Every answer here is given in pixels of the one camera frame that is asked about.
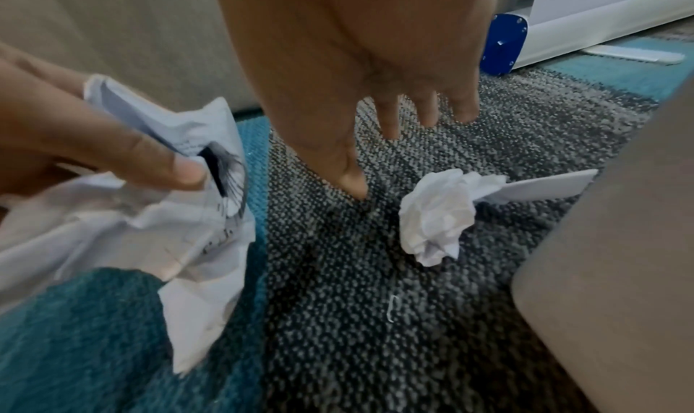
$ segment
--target beige panel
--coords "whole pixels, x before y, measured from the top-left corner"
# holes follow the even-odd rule
[[[521,267],[524,318],[603,413],[694,412],[694,80]]]
[[[256,106],[216,0],[0,0],[0,39],[111,74],[176,110]]]

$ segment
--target blue end cap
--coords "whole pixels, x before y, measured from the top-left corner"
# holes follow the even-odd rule
[[[489,26],[479,68],[493,76],[507,74],[513,68],[528,35],[528,21],[513,14],[494,16]]]

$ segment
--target crumpled paper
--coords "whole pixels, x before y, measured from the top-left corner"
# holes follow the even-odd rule
[[[506,176],[463,173],[460,169],[432,172],[422,178],[400,203],[400,244],[425,267],[446,256],[458,259],[458,240],[475,224],[475,202],[551,200],[579,195],[596,169],[506,183]]]
[[[94,268],[141,270],[166,282],[159,297],[173,371],[188,372],[234,311],[255,240],[236,123],[223,98],[174,113],[99,75],[85,85],[85,100],[207,165],[205,188],[151,190],[110,173],[93,174],[6,202],[11,210],[0,225],[0,313]]]

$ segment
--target carpet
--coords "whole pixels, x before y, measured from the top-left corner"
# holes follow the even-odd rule
[[[570,55],[482,77],[469,127],[442,104],[440,126],[422,129],[406,101],[402,138],[384,142],[360,104],[361,203],[307,172],[267,119],[240,122],[258,235],[208,358],[173,376],[160,282],[94,271],[0,319],[0,412],[593,411],[509,290],[575,199],[480,205],[460,259],[433,268],[400,248],[400,199],[430,171],[515,181],[602,168],[694,70],[693,29],[689,19],[618,41],[686,53],[677,66]]]

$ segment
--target person's right hand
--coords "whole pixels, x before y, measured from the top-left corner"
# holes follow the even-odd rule
[[[74,176],[69,162],[163,190],[201,189],[207,171],[82,100],[87,75],[0,43],[0,195]]]
[[[323,179],[357,198],[356,104],[374,99],[398,137],[398,97],[438,120],[479,113],[478,67],[496,0],[220,0],[239,61],[274,128]]]

